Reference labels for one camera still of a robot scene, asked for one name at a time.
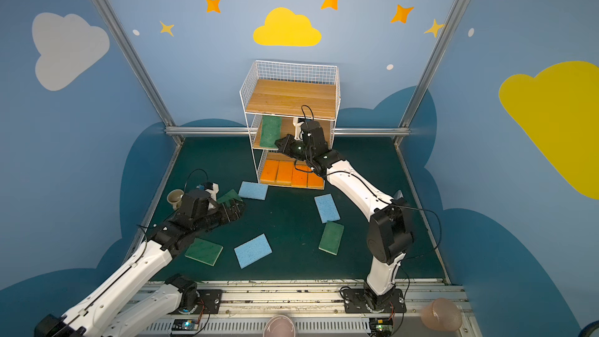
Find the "blue sponge right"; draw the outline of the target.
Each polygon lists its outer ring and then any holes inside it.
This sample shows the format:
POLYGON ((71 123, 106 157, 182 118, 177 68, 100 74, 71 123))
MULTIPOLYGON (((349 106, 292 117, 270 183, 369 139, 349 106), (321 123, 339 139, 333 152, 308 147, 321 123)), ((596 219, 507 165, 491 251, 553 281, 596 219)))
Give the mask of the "blue sponge right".
POLYGON ((332 195, 316 196, 314 201, 322 223, 337 222, 340 220, 340 215, 332 195))

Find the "green sponge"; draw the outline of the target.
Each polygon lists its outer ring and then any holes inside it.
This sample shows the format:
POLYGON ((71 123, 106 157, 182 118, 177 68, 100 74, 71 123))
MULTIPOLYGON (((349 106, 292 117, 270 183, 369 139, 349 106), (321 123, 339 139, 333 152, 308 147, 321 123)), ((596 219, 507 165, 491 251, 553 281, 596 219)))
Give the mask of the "green sponge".
POLYGON ((261 121, 260 146, 262 148, 276 149, 282 128, 282 118, 279 116, 265 115, 261 121))
POLYGON ((336 222, 326 222, 318 249, 337 255, 344 233, 344 226, 336 222))
POLYGON ((214 267, 222 251, 222 245, 196 238, 185 252, 185 257, 201 264, 214 267))
POLYGON ((230 190, 227 193, 224 193, 221 197, 219 197, 217 202, 219 204, 230 205, 236 202, 243 202, 243 199, 238 195, 238 193, 235 190, 230 190))

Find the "beige ceramic mug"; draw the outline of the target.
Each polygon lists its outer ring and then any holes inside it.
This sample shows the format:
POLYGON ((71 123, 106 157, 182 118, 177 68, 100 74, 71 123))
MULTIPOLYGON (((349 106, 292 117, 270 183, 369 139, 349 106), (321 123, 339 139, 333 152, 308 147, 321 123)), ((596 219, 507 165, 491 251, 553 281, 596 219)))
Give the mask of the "beige ceramic mug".
POLYGON ((180 208, 184 194, 184 191, 181 189, 172 190, 168 194, 167 201, 172 206, 173 211, 176 211, 180 208))

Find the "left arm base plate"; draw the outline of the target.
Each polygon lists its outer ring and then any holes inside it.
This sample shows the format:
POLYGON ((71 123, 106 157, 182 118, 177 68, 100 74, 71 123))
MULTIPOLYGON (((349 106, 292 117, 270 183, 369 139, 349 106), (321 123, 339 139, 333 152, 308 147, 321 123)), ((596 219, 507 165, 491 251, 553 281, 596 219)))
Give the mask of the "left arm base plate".
POLYGON ((222 290, 187 290, 183 293, 177 312, 181 315, 216 315, 222 302, 222 290))

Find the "left green circuit board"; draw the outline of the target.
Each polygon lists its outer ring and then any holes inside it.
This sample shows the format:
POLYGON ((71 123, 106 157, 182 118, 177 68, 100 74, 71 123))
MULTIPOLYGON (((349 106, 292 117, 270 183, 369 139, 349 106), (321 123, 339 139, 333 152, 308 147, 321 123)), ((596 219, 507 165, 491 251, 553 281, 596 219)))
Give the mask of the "left green circuit board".
POLYGON ((199 329, 197 322, 192 319, 175 319, 172 324, 171 333, 196 332, 199 329))

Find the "pink bowl front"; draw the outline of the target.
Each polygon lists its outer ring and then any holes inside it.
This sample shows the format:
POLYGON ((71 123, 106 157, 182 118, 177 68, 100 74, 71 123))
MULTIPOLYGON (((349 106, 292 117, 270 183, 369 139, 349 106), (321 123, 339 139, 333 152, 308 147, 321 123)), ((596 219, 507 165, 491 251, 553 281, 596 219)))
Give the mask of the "pink bowl front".
POLYGON ((267 322, 263 337, 296 337, 296 326, 291 318, 276 315, 267 322))

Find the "translucent pink cup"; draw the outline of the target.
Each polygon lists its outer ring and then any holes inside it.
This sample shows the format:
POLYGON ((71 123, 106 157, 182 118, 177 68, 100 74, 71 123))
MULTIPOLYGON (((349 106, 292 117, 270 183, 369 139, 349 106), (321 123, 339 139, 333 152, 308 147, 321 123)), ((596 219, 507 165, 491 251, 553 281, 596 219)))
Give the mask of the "translucent pink cup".
POLYGON ((446 298, 438 298, 422 308, 420 317, 427 328, 438 332, 456 332, 463 325, 461 310, 446 298))

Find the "green circuit board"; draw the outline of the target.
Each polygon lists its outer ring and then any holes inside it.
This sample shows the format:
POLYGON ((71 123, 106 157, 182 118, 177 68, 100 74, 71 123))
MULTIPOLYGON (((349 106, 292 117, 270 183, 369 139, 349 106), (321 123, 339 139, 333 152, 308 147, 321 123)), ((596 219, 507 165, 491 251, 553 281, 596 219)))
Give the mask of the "green circuit board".
POLYGON ((390 337, 394 332, 392 320, 371 318, 369 320, 369 337, 390 337))
POLYGON ((192 319, 175 319, 172 324, 171 333, 196 332, 199 329, 197 322, 192 319))

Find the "orange sponge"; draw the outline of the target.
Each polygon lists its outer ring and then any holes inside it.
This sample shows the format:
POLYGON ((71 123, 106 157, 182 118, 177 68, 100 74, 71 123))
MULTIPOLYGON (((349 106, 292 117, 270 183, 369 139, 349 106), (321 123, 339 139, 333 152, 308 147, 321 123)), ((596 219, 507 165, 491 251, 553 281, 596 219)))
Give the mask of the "orange sponge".
POLYGON ((295 165, 293 168, 291 186, 294 188, 307 188, 309 173, 310 169, 305 165, 295 165))
POLYGON ((314 190, 323 190, 324 180, 315 173, 309 173, 307 176, 307 188, 314 190))
POLYGON ((280 161, 267 159, 265 161, 262 173, 260 176, 260 182, 264 184, 275 184, 277 174, 279 171, 280 161))
POLYGON ((275 185, 290 187, 293 180, 294 165, 292 162, 279 162, 275 185))

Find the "blue sponge near shelf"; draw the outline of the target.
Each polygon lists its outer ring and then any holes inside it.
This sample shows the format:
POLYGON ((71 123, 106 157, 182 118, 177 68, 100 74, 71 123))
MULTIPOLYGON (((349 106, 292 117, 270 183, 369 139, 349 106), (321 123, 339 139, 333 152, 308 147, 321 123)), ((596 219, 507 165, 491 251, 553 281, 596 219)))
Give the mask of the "blue sponge near shelf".
POLYGON ((264 201, 268 193, 268 184, 243 181, 238 195, 241 198, 264 201))

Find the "blue sponge front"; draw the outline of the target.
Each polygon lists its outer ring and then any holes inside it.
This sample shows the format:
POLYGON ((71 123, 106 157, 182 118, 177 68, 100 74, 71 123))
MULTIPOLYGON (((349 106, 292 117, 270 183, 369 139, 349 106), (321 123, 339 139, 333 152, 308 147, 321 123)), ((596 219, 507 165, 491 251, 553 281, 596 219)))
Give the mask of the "blue sponge front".
POLYGON ((240 268, 244 269, 249 265, 267 257, 272 253, 270 244, 265 234, 249 240, 246 243, 234 249, 240 268))

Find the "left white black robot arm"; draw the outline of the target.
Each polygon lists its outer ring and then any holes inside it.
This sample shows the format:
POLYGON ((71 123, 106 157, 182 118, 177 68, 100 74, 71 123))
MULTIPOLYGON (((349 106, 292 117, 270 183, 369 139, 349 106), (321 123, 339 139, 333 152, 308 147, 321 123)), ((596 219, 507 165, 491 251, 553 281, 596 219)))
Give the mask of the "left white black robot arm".
POLYGON ((34 329, 35 336, 135 336, 160 317, 181 310, 192 313, 199 305, 197 285, 173 276, 134 307, 127 303, 159 271, 204 232, 235 222, 246 204, 240 198, 216 201, 216 186, 194 189, 181 206, 152 229, 144 243, 94 292, 62 316, 48 315, 34 329))

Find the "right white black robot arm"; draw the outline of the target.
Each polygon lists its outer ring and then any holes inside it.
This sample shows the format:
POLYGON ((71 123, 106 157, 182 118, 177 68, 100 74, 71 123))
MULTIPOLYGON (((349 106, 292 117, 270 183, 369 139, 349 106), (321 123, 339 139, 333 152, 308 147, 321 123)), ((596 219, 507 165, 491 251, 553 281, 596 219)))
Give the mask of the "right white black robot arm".
POLYGON ((329 147, 319 122, 300 125, 298 139, 292 134, 275 141, 278 152, 304 162, 312 173, 344 193, 368 220, 367 246, 373 255, 366 290, 386 296, 395 288, 401 261, 415 241, 412 212, 402 197, 381 192, 361 176, 338 151, 329 147))

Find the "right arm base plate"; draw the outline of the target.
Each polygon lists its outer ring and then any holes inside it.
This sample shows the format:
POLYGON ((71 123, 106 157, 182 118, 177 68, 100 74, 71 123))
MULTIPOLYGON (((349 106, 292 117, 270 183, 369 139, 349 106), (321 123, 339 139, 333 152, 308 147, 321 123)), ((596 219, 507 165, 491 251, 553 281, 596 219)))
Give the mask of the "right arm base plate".
POLYGON ((370 288, 349 288, 339 290, 347 314, 405 313, 406 301, 402 290, 392 288, 383 295, 377 295, 370 288))

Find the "right green circuit board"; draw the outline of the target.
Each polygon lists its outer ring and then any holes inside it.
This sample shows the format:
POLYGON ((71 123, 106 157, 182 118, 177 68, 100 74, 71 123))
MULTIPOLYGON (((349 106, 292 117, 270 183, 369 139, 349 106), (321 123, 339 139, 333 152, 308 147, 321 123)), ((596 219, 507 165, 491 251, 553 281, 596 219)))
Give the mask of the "right green circuit board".
POLYGON ((390 337, 394 332, 392 320, 371 318, 369 320, 369 337, 390 337))

